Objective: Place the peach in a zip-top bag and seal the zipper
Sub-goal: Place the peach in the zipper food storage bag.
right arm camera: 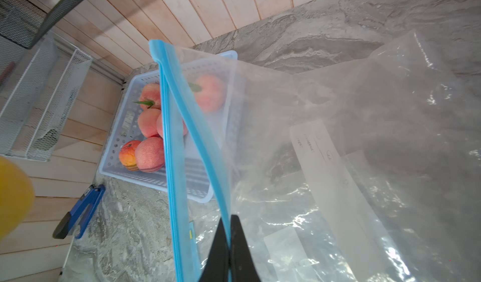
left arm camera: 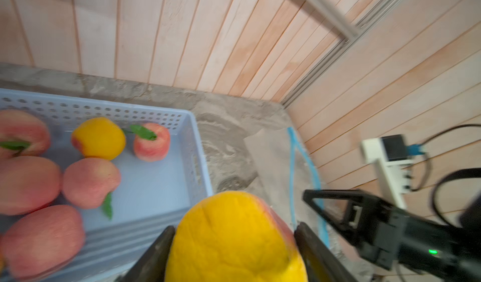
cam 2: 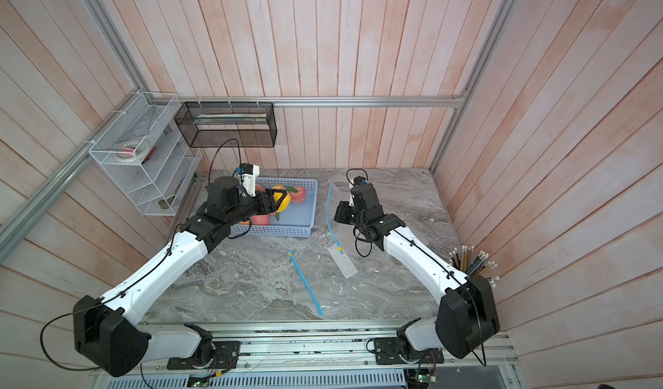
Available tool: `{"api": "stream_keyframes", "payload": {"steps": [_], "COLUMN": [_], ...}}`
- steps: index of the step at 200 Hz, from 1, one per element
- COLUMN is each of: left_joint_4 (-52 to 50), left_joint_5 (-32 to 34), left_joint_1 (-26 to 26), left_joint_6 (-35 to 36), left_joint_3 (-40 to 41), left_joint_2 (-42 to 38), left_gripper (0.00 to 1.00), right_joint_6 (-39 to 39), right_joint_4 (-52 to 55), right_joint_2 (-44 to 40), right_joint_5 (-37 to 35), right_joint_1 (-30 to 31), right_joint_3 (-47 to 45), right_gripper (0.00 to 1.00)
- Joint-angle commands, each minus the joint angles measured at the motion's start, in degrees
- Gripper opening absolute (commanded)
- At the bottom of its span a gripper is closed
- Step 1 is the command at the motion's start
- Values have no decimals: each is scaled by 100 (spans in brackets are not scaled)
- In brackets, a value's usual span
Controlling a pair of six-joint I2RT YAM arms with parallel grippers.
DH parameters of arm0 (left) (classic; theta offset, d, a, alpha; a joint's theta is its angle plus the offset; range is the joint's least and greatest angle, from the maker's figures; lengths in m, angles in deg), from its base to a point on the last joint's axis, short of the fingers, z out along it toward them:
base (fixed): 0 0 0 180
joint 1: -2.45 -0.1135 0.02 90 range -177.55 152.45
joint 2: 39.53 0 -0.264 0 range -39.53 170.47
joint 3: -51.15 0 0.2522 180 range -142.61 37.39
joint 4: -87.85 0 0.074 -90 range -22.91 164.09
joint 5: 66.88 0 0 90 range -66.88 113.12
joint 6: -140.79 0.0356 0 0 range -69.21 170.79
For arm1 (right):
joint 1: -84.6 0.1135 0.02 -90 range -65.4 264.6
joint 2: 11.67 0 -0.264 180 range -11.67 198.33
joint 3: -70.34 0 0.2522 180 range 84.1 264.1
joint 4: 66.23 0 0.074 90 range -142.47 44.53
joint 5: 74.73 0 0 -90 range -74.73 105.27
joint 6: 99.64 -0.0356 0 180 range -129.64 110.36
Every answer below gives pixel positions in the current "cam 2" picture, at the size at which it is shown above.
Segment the yellow red peach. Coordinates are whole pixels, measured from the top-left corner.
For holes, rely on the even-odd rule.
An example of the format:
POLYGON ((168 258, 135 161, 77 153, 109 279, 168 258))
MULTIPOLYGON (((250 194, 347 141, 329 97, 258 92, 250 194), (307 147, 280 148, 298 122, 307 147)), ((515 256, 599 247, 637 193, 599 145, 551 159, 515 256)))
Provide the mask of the yellow red peach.
POLYGON ((283 185, 274 186, 271 189, 271 192, 276 204, 276 210, 274 213, 276 214, 285 211, 291 202, 290 192, 283 185))

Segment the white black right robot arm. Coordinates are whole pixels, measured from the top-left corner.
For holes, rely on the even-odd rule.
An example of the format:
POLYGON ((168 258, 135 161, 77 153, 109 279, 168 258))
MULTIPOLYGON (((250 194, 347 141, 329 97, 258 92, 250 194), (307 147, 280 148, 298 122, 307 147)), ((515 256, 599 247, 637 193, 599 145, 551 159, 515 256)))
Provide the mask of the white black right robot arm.
POLYGON ((386 214, 366 178, 350 182, 350 199, 339 203, 334 221, 352 226, 355 242, 377 247, 402 263, 438 303, 438 314, 397 330, 395 347, 404 361, 437 349, 462 359, 500 331, 490 282, 471 277, 423 244, 401 218, 386 214))

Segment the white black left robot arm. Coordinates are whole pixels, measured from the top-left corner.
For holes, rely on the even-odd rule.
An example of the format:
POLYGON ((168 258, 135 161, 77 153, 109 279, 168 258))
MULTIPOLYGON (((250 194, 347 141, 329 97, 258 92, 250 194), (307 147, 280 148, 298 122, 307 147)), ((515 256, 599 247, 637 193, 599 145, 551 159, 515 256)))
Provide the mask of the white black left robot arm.
POLYGON ((77 302, 75 350, 113 377, 145 361, 171 358, 208 368, 216 351, 210 332, 191 323, 153 331, 142 331, 138 325, 183 273, 232 237, 233 226, 278 212, 288 192, 256 190, 255 185, 254 176, 215 179, 206 187, 206 201, 176 228, 157 255, 102 296, 85 296, 77 302))

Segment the large pink peach front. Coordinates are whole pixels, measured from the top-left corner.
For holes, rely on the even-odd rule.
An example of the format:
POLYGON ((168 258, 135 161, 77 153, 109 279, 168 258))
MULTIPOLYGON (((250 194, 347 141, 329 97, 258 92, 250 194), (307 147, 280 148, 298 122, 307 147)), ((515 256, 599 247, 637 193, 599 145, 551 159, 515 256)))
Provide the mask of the large pink peach front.
POLYGON ((251 224, 256 226, 269 226, 270 215, 257 215, 250 218, 251 224))

